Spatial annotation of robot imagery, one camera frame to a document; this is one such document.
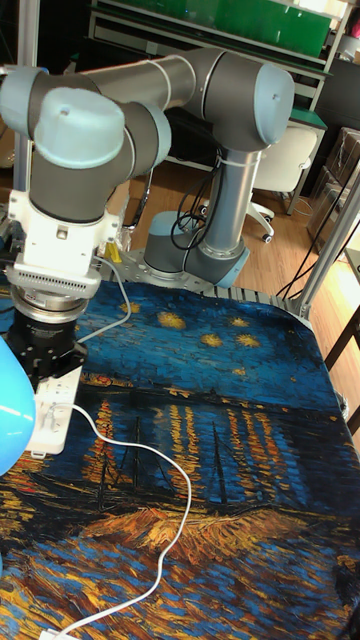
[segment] white power strip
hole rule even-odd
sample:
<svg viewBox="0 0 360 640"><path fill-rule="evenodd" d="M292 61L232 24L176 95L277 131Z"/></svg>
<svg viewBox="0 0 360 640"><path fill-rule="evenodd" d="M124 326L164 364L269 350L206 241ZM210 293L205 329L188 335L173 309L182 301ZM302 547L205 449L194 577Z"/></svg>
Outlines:
<svg viewBox="0 0 360 640"><path fill-rule="evenodd" d="M60 633L60 631L52 631L51 629L48 629L47 631L42 631L39 640L54 640L54 638L56 638L56 636L58 635L58 633ZM76 640L76 638L74 638L74 636L64 636L64 640Z"/></svg>
<svg viewBox="0 0 360 640"><path fill-rule="evenodd" d="M58 454L63 451L72 409L57 407L48 416L47 413L56 404L74 403L81 369L78 367L61 378L47 378L38 385L35 395L36 424L26 447L33 458L41 460L47 453Z"/></svg>

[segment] power cord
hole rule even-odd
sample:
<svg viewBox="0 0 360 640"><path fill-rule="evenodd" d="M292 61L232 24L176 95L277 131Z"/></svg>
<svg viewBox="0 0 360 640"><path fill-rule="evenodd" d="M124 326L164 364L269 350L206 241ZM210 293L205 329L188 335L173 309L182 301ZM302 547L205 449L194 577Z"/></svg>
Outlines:
<svg viewBox="0 0 360 640"><path fill-rule="evenodd" d="M329 211L328 211L327 215L325 216L325 218L324 218L324 220L322 221L322 223L321 223L321 225L320 225L319 229L317 230L317 232L316 232L316 234L315 234L315 237L314 237L314 239L313 239L313 241L312 241L312 243L311 243L311 245L310 245L310 248L309 248L309 250L308 250L308 252L307 252L307 254L306 254L305 258L303 259L303 261L302 261L302 263L301 263L300 267L298 268L298 270L297 270L297 272L296 272L295 276L293 277L293 279L292 279L290 282L288 282L284 287L282 287L282 288L281 288L281 289L280 289L280 290L275 294L276 296L279 296L283 291L285 291L285 293L284 293L284 295L283 295L283 298L282 298L282 300L283 300L283 301L284 301L284 300L285 300L285 298L287 297L287 295L288 295L288 293L289 293L290 289L292 288L292 286L294 285L294 283L295 283L297 280L299 280L299 278L302 278L302 276L306 275L306 273L308 273L309 271L311 271L311 269L313 269L313 267L315 266L315 264L316 264L316 262L317 262L317 261L316 261L316 262L315 262L315 263L310 267L310 269L308 269L308 270L307 270L307 271L305 271L304 273L301 273L301 269L303 268L303 266L304 266L304 264L306 263L306 261L307 261L308 257L310 256L310 254L311 254L311 252L312 252L312 250L313 250L313 248L314 248L314 246L315 246L315 244L316 244L316 242L317 242L318 238L320 237L320 234L321 234L321 232L322 232L323 228L325 227L325 225L326 225L327 221L329 220L329 218L330 218L330 216L331 216L332 212L334 211L334 209L335 209L335 207L336 207L337 203L339 202L339 200L340 200L341 196L343 195L343 193L344 193L344 191L345 191L345 189L346 189L346 187L347 187L347 184L348 184L348 182L349 182L349 180L350 180L350 177L348 178L347 182L346 182L346 183L345 183L345 185L342 187L341 191L338 193L338 195L336 196L336 198L335 198L334 202L332 203L332 205L331 205L331 207L330 207L330 209L329 209Z"/></svg>
<svg viewBox="0 0 360 640"><path fill-rule="evenodd" d="M343 243L340 251L337 253L334 262L336 262L336 260L338 260L342 254L343 251L345 251L346 246L349 244L351 238L353 237L353 235L355 234L355 232L357 231L358 227L360 225L360 220L357 223L357 225L354 227L354 229L352 230L352 232L350 233L349 237L345 240L345 242ZM299 280L300 278L302 278L303 276L306 276L307 273L309 273L309 271L312 271L312 269L315 267L316 262L314 262L314 264L311 265L311 267L309 267L308 269L306 269L306 271L304 271L304 273L301 273L299 276L297 276L294 279L294 283L296 282L296 280ZM292 296L288 297L288 300L293 300L293 298L296 298L296 296L300 295L300 293L303 292L303 289L300 289L300 291L297 291L296 293L293 293Z"/></svg>
<svg viewBox="0 0 360 640"><path fill-rule="evenodd" d="M198 180L195 184L193 184L190 189L188 189L188 191L184 194L184 196L181 198L181 201L179 203L178 206L178 210L177 210L177 215L176 215L176 221L174 222L171 231L170 231L170 237L171 237L171 241L173 243L173 245L177 248L180 249L180 251L190 251L191 249L195 249L196 247L199 246L199 244L204 240L206 234L209 231L209 228L211 226L211 222L212 222L212 217L210 218L209 222L207 222L207 219L205 216L203 215L199 215L197 213L198 208L199 208L199 204L201 202L201 199L204 197L204 194L206 192L206 189L208 188L209 184L211 184L215 174L217 173L217 171L220 168L221 165L221 158L223 156L223 149L221 147L221 145L219 145L219 143L217 142L217 140L214 138L214 136L212 135L212 133L210 131L207 131L206 129L203 129L202 127L199 127L197 125L194 125L192 123L189 122L184 122L181 119L178 119L176 117L172 117L170 119L170 122L173 121L176 124L179 124L187 129L189 129L190 131L206 138L209 142L211 142L211 144L214 146L214 150L216 150L216 161L215 164L212 168L211 171L209 171L209 173L204 176L203 178L201 178L200 180ZM190 207L189 210L185 211L185 213L181 213L181 209L183 207L183 204L186 200L186 198L191 194L191 192L196 188L198 188L198 191L193 199L192 205ZM175 232L176 229L180 229L181 231L184 231L186 228L188 229L187 225L189 224L189 222L193 223L193 230L196 228L196 226L198 225L199 222L204 223L203 227L199 227L198 228L198 232L195 233L189 240L189 243L185 246L180 245L176 242L175 240Z"/></svg>
<svg viewBox="0 0 360 640"><path fill-rule="evenodd" d="M125 322L127 322L127 320L129 320L129 318L131 316L131 306L130 306L129 298L126 295L126 291L124 289L124 285L121 282L121 279L120 279L120 276L119 276L119 273L118 273L117 269L115 269L114 265L111 262L109 262L109 260L105 260L105 258L99 258L97 256L96 260L99 260L99 262L103 262L104 264L107 264L108 267L110 267L110 269L114 272L116 280L117 280L118 285L120 287L120 291L121 291L121 293L122 293L122 295L124 297L124 300L125 300L127 313L123 318L121 318L121 320L117 320L116 322L112 322L111 324L106 325L103 329L97 329L96 331L93 331L92 333L89 333L84 338L80 338L80 340L77 340L77 342L79 342L80 344L82 342L86 342L87 340L91 340L91 338L95 338L96 336L100 335L101 333L104 333L105 331L109 331L109 329L114 329L115 327L119 327L121 324L124 324Z"/></svg>
<svg viewBox="0 0 360 640"><path fill-rule="evenodd" d="M158 451L157 449L154 449L153 447L149 447L146 444L138 444L138 443L134 443L134 442L123 442L121 440L112 440L111 438L107 438L106 436L103 436L98 431L98 429L96 428L96 425L95 425L92 417L88 414L88 412L85 411L85 409L83 409L82 407L79 407L76 404L59 403L59 404L56 404L53 407L51 407L49 409L48 413L50 411L54 411L57 407L60 407L60 406L69 407L69 408L75 409L76 411L81 413L88 420L88 422L91 425L91 428L94 431L95 435L98 438L100 438L101 440L103 440L104 442L107 442L108 444L117 445L117 446L120 446L120 447L133 447L133 448L137 448L137 449L145 449L146 451L151 451L152 453L155 453L155 455L159 456L160 458L162 458L163 460L165 460L166 462L171 464L173 467L175 467L175 469L177 469L181 473L181 475L185 479L186 485L187 485L188 495L187 495L187 501L186 501L186 508L185 508L185 511L184 511L184 515L183 515L183 517L181 519L178 531L177 531L174 539L170 542L170 544L168 544L168 546L161 552L161 554L159 556L157 576L156 576L156 579L155 579L153 585L150 587L150 589L145 591L145 593L137 596L136 598L132 598L131 600L127 600L126 602L123 602L122 604L119 604L119 605L116 605L114 607L111 607L110 609L106 609L105 611L100 611L99 613L95 613L92 616L88 616L87 618L83 618L82 620L79 620L77 622L74 622L73 624L70 624L68 627L66 627L66 629L63 629L62 631L59 631L58 633L55 633L55 635L53 636L53 640L61 640L62 638L64 638L66 636L66 634L70 633L71 631L74 631L75 629L79 629L80 627L84 627L85 625L92 624L93 622L96 622L97 620L101 620L102 618L105 618L106 616L111 616L114 613L118 613L119 611L123 611L124 609L126 609L128 607L131 607L134 604L137 604L138 602L141 602L141 600L144 600L145 598L150 596L155 591L155 589L158 587L158 585L160 583L160 580L162 578L163 564L164 564L165 556L168 554L170 549L172 549L172 547L176 544L176 542L180 538L180 535L181 535L181 533L183 531L184 524L185 524L185 521L186 521L186 519L187 519L187 517L189 515L189 511L190 511L190 507L191 507L191 482L190 482L190 479L189 479L189 476L187 475L187 473L185 473L185 471L180 467L179 464L177 464L177 462L175 462L174 460L172 460L171 458L166 456L161 451Z"/></svg>

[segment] table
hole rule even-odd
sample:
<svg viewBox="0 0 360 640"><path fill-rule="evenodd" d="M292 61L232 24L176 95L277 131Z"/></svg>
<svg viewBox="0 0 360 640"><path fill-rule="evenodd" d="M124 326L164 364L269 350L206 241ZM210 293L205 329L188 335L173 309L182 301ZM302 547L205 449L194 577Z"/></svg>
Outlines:
<svg viewBox="0 0 360 640"><path fill-rule="evenodd" d="M348 637L360 468L313 333L265 304L126 289L133 315L88 343L77 402L102 433L173 456L194 499L155 594L81 638ZM120 306L103 283L79 335ZM80 415L64 452L23 456L0 495L1 640L145 591L185 505L175 471L95 440Z"/></svg>

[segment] white cable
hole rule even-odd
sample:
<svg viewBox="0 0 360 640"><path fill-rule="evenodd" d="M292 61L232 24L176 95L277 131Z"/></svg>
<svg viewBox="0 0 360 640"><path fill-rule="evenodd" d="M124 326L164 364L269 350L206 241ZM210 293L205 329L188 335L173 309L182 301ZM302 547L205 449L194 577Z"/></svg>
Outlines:
<svg viewBox="0 0 360 640"><path fill-rule="evenodd" d="M155 580L154 584L150 587L150 589L145 591L145 593L143 593L142 595L137 596L136 598L132 598L131 600L127 600L126 602L123 602L122 604L116 605L115 607L111 607L110 609L106 609L105 611L100 611L99 613L95 613L92 616L88 616L87 618L83 618L82 620L78 620L77 622L74 622L73 624L70 624L68 627L66 627L66 629L63 629L62 631L59 631L59 633L56 633L54 635L54 637L53 637L53 640L61 640L61 638L64 638L65 635L70 633L71 631L74 631L75 629L79 629L80 627L84 627L85 625L91 624L92 622L96 622L97 620L101 620L102 618L105 618L106 616L111 616L114 613L117 613L118 611L122 611L123 609L126 609L127 607L131 607L132 605L136 604L137 602L140 602L141 600L144 600L151 593L153 593L153 591L155 591L155 589L158 587L159 582L160 582L161 577L162 577L162 570L163 570L163 563L164 563L165 556L167 555L167 553L170 551L170 549L172 549L174 544L176 544L176 542L180 538L180 535L181 535L182 530L184 528L184 524L185 524L186 518L189 515L189 511L190 511L190 507L191 507L191 482L190 482L190 479L189 479L189 476L187 475L187 473L185 473L185 471L180 467L180 465L177 464L177 462L175 462L171 458L168 458L168 456L166 456L164 453L161 453L161 451L158 451L157 449L154 449L153 447L149 447L146 444L138 444L138 443L135 443L135 442L122 442L120 440L112 440L111 438L107 438L106 436L103 436L98 431L98 429L96 428L96 425L95 425L92 417L88 414L88 412L85 411L85 409L83 409L82 407L79 407L76 404L59 403L59 404L56 404L53 407L51 407L49 409L49 411L54 411L54 409L56 409L56 407L59 407L59 406L72 407L73 409L76 409L76 411L79 411L79 413L81 413L89 421L89 423L90 423L94 433L97 435L97 437L101 438L101 440L104 440L104 442L108 442L109 444L119 445L121 447L134 447L134 448L137 448L137 449L146 449L147 451L151 451L152 453L155 453L157 456L160 456L160 458L163 458L163 460L166 460L166 462L168 462L169 464L173 465L173 467L175 467L175 469L177 469L181 473L181 475L185 478L185 481L186 481L186 484L187 484L187 490L188 490L188 497L187 497L187 502L186 502L186 508L185 508L185 511L184 511L184 515L183 515L183 517L181 519L177 534L174 537L174 539L170 542L170 544L168 544L168 546L161 552L161 554L159 556L159 559L158 559L158 571L157 571L156 580Z"/></svg>
<svg viewBox="0 0 360 640"><path fill-rule="evenodd" d="M126 322L127 320L129 320L130 316L131 316L131 306L130 306L130 302L129 302L129 298L126 295L126 291L124 289L124 285L121 282L119 273L117 271L117 269L115 269L114 265L109 262L109 260L105 260L105 258L99 258L96 257L96 260L99 260L100 262L103 262L104 264L107 264L108 267L110 267L110 269L112 269L112 271L115 273L115 277L118 281L118 285L120 287L120 291L124 296L124 300L126 303L126 308L127 308L127 313L126 315L121 318L121 320L117 320L116 322L112 322L111 324L106 325L103 329L97 329L97 331L93 331L92 333L89 333L87 336L85 336L84 338L80 338L80 340L77 340L77 342L86 342L86 340L90 340L91 338L95 338L95 336L100 335L100 333L104 333L105 331L108 331L109 329L114 329L114 327L118 327L120 324L124 324L124 322Z"/></svg>

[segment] white chair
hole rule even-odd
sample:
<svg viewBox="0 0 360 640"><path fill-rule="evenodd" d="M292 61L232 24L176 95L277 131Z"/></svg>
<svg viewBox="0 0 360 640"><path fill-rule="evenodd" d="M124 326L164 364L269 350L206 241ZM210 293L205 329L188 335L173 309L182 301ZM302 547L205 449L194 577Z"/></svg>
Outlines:
<svg viewBox="0 0 360 640"><path fill-rule="evenodd" d="M265 149L255 177L255 189L291 192L300 180L301 173L311 163L310 154L317 136L312 129L288 126L279 142ZM274 212L260 204L250 202L249 216L265 229L264 242L270 242L274 229L270 221Z"/></svg>

